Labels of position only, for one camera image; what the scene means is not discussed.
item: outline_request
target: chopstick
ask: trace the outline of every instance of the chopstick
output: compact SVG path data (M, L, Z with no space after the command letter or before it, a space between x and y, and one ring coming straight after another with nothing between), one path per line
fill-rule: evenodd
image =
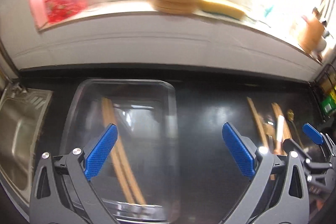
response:
M274 115L276 117L276 119L278 119L278 117L284 116L280 106L277 103L272 103L272 107L273 107L273 111L274 111ZM288 124L286 122L286 120L284 120L283 122L283 136L282 136L282 141L286 140L286 139L292 139L292 134L289 130ZM287 153L282 149L283 155L287 155Z
M109 122L118 126L117 121L115 119L115 115L114 115L114 108L113 108L112 101L107 99L107 98L103 98L103 100L104 100L105 105L107 107L106 113L108 113L108 115L109 115ZM115 150L116 150L116 153L117 153L116 157L119 156L118 159L120 160L121 167L123 168L123 171L126 175L126 179L129 183L129 186L130 186L130 188L133 192L133 195L134 195L135 199L137 200L138 204L140 204L140 205L147 204L146 200L144 199L144 197L142 195L142 192L139 188L137 180L135 179L135 176L132 172L131 166L129 164L129 161L128 161L128 158L127 158L127 155L126 155L126 152L125 152L125 149L124 149L124 146L123 146L123 143L122 143L122 140L121 140L120 137L118 138L117 142L115 143Z
M253 117L254 117L254 121L257 125L262 145L268 148L268 142L267 142L267 139L266 139L266 134L265 134L263 125L261 124L261 121L259 119L259 115L257 113L257 110L255 109L255 106L253 104L253 101L250 97L247 97L247 101L250 105L250 108L251 108L251 111L252 111L252 114L253 114Z
M106 127L109 123L115 123L115 121L112 121L111 119L111 114L110 114L110 107L109 107L109 100L107 98L102 98L101 101L101 110L102 110L102 114L103 114L103 123L104 126ZM114 149L111 150L110 152L110 156L112 159L112 163L114 166L114 170L115 170L115 174L117 176L117 179L119 181L120 187L124 193L124 196L126 198L127 203L134 203L134 199L132 196L132 193L129 189L126 177L124 172L122 171L121 168L121 164L120 164L120 160L118 158L118 154L117 154L117 147L116 144L114 146Z

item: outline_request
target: yellow sponge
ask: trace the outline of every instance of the yellow sponge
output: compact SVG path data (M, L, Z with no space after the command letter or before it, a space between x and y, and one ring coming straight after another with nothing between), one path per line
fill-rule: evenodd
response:
M227 15L238 20L246 15L242 7L228 0L198 0L198 7L208 13Z

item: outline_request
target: black countertop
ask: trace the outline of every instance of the black countertop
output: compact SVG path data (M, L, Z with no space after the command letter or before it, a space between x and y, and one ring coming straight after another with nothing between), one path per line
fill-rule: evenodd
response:
M23 76L24 86L53 91L36 146L36 159L45 151L58 155L73 95L88 77L158 79L172 84L176 90L181 175L178 223L183 224L219 223L244 192L248 179L241 175L221 139L221 127L225 122L232 122L242 135L261 145L247 96L264 118L270 116L275 120L273 102L278 103L284 113L291 108L305 146L313 144L303 135L302 125L321 123L309 85L280 79L217 72L111 68L67 70L65 75L59 70L27 71Z

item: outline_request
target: stainless steel sink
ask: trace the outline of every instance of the stainless steel sink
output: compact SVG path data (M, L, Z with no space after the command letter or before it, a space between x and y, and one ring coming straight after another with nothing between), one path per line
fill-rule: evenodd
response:
M26 204L32 184L35 143L52 92L9 85L0 100L0 172Z

